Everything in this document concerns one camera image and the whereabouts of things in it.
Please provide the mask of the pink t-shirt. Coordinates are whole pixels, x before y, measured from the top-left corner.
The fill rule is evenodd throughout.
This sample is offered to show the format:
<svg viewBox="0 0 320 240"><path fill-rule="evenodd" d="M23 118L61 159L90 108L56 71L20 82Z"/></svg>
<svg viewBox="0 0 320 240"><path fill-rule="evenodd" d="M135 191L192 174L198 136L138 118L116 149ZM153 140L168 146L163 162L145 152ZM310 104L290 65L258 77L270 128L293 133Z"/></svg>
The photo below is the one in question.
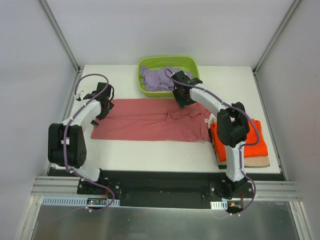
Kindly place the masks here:
<svg viewBox="0 0 320 240"><path fill-rule="evenodd" d="M94 140L208 142L210 112L199 103L179 108L175 99L115 99L92 131Z"/></svg>

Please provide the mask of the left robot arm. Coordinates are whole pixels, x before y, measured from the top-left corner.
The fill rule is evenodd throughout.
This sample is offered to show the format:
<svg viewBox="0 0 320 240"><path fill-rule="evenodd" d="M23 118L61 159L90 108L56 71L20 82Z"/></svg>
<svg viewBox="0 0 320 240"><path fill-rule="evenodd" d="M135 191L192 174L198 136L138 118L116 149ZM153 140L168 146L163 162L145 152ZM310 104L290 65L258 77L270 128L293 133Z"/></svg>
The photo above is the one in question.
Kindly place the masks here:
<svg viewBox="0 0 320 240"><path fill-rule="evenodd" d="M114 107L114 87L99 82L96 90L82 99L81 107L61 123L52 123L48 128L48 161L89 180L88 188L99 195L105 191L106 183L100 179L101 170L89 163L85 142L85 131L106 118Z"/></svg>

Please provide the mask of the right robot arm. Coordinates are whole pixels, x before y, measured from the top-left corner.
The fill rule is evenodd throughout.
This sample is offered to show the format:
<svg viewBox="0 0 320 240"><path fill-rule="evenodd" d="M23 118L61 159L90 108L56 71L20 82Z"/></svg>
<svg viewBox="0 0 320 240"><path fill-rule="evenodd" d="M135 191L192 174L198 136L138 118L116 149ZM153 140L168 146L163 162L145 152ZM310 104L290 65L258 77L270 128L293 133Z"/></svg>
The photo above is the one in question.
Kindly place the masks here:
<svg viewBox="0 0 320 240"><path fill-rule="evenodd" d="M199 103L216 117L217 138L226 154L226 173L223 183L215 192L228 199L242 193L248 182L244 170L244 147L251 120L241 102L228 103L211 92L198 78L189 78L183 71L172 73L166 69L165 75L173 81L173 95L180 108Z"/></svg>

